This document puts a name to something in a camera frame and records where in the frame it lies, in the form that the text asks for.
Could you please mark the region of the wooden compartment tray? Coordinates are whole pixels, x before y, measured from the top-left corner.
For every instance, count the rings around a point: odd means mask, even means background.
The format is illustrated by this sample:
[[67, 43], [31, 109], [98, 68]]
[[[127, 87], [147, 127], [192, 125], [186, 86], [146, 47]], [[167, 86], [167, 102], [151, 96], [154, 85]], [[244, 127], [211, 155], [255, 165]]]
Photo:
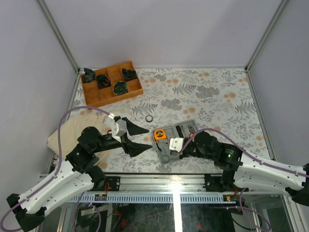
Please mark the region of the wooden compartment tray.
[[[132, 61], [126, 61], [109, 67], [93, 70], [96, 76], [104, 74], [110, 80], [111, 85], [103, 89], [98, 88], [96, 78], [95, 81], [90, 83], [83, 83], [82, 76], [84, 73], [81, 74], [85, 104], [88, 106], [101, 107], [141, 95], [143, 93], [143, 88], [138, 76], [134, 80], [125, 81], [122, 75], [123, 68], [135, 70]], [[113, 87], [118, 81], [124, 81], [126, 83], [127, 93], [115, 96]]]

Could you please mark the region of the beige cloth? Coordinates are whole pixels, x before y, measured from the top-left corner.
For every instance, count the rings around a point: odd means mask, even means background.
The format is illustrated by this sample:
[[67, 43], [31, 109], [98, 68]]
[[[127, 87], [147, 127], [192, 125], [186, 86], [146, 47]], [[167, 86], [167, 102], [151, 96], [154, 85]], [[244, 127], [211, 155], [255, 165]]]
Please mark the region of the beige cloth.
[[[87, 127], [95, 127], [101, 134], [106, 133], [111, 127], [105, 125], [103, 121], [109, 118], [104, 114], [83, 114], [78, 116], [72, 116], [66, 121], [60, 128], [60, 140], [62, 160], [76, 147], [78, 144], [78, 137], [80, 137], [82, 131]], [[58, 132], [57, 130], [48, 138], [47, 147], [59, 155], [58, 148]], [[110, 156], [111, 151], [102, 151], [96, 153], [99, 161], [95, 164], [101, 169], [106, 170], [108, 167], [107, 158]]]

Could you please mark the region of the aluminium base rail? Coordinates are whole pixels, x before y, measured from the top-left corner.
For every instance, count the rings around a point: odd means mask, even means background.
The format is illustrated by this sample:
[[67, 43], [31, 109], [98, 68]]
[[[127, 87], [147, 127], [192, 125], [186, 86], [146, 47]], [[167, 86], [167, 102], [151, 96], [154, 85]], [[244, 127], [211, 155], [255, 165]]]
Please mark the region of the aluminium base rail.
[[63, 203], [181, 203], [233, 204], [240, 190], [218, 190], [220, 174], [117, 174], [108, 175], [106, 184], [91, 190], [85, 177], [78, 177], [48, 197], [49, 209]]

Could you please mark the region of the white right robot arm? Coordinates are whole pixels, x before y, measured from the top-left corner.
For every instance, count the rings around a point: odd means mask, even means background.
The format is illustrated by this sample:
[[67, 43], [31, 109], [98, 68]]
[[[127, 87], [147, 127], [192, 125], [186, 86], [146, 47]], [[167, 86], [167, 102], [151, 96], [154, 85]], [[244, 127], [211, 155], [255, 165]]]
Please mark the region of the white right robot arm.
[[171, 139], [169, 148], [184, 157], [212, 160], [223, 171], [221, 178], [211, 183], [213, 191], [265, 190], [291, 197], [300, 205], [309, 204], [308, 165], [293, 166], [265, 159], [233, 141], [219, 142], [202, 130], [189, 138]]

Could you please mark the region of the grey plastic tool case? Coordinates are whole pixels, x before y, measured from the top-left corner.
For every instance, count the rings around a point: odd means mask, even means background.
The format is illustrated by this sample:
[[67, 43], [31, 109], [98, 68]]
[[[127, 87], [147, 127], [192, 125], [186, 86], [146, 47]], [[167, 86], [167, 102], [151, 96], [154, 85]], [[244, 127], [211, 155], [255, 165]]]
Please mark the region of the grey plastic tool case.
[[[185, 144], [185, 140], [189, 139], [197, 131], [197, 125], [194, 120], [190, 119], [156, 129], [163, 129], [165, 131], [169, 144], [165, 146], [160, 145], [162, 148], [162, 152], [160, 152], [154, 141], [154, 149], [161, 164], [169, 164], [181, 159], [179, 152]], [[156, 129], [153, 129], [151, 132], [153, 140], [155, 140], [154, 131]]]

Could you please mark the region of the dark rolled item far left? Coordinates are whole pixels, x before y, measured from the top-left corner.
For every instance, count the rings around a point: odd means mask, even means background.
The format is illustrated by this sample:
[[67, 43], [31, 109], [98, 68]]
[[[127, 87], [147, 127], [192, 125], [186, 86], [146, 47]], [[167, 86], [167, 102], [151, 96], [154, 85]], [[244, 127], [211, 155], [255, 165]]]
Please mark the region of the dark rolled item far left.
[[84, 75], [82, 76], [83, 83], [90, 83], [95, 81], [96, 75], [92, 69], [84, 68]]

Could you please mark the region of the dark rolled item back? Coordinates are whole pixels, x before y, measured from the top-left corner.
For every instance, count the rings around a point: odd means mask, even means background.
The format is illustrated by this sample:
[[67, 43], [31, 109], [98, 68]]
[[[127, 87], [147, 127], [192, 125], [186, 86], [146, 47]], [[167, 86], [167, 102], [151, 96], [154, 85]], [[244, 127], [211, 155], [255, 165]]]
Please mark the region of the dark rolled item back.
[[134, 80], [137, 78], [137, 73], [135, 70], [125, 69], [125, 68], [122, 69], [122, 75], [125, 81], [130, 81], [130, 80]]

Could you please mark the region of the dark rolled item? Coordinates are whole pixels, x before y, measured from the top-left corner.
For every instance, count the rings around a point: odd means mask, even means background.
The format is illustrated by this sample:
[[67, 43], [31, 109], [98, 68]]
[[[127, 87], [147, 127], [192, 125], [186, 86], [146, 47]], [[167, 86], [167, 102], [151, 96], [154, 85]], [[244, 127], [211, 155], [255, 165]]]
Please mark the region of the dark rolled item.
[[122, 69], [122, 75], [125, 81], [130, 81], [130, 80], [134, 80], [137, 78], [137, 73], [135, 70], [125, 69], [125, 68]]
[[95, 81], [96, 75], [92, 69], [84, 68], [84, 75], [82, 76], [83, 83], [90, 83]]
[[127, 85], [124, 81], [118, 81], [114, 87], [113, 92], [115, 96], [127, 93]]
[[99, 89], [109, 87], [111, 85], [110, 80], [104, 74], [99, 74], [96, 76], [96, 81]]

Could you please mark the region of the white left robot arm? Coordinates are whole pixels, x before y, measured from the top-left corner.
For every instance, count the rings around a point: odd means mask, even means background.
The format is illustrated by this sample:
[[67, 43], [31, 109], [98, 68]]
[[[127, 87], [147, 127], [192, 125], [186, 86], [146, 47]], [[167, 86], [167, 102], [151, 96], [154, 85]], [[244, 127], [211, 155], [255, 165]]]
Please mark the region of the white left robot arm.
[[7, 197], [20, 230], [29, 232], [37, 228], [54, 209], [80, 193], [102, 190], [106, 175], [96, 165], [99, 160], [96, 154], [122, 148], [130, 157], [136, 157], [152, 146], [135, 143], [128, 136], [148, 132], [148, 129], [119, 116], [115, 117], [107, 134], [101, 134], [95, 127], [83, 129], [76, 147], [53, 172], [23, 194], [13, 193]]

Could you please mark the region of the orange tape measure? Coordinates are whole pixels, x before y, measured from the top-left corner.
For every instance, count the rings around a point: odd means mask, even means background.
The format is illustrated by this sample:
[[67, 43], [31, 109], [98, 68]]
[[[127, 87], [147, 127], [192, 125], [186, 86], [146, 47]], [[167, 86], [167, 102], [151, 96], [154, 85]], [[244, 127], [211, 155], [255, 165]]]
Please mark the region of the orange tape measure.
[[169, 144], [167, 135], [163, 129], [156, 129], [154, 131], [154, 141], [155, 141], [156, 147], [158, 148], [160, 152], [162, 152], [162, 148], [160, 145], [165, 146]]

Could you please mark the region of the dark rolled item centre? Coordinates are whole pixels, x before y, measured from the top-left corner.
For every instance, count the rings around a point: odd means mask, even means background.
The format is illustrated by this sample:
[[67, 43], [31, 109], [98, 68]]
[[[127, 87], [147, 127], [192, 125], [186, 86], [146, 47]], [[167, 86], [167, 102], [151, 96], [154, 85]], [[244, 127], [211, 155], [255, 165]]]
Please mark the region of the dark rolled item centre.
[[118, 81], [114, 87], [113, 92], [115, 96], [127, 93], [127, 85], [124, 81]]

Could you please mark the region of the black tape roll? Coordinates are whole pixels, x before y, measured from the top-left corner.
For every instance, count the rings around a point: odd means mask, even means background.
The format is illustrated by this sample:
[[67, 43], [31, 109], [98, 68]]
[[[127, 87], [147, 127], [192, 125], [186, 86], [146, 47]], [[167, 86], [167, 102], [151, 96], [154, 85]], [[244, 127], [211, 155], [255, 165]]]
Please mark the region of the black tape roll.
[[152, 122], [153, 121], [153, 116], [152, 115], [147, 115], [145, 117], [146, 122]]

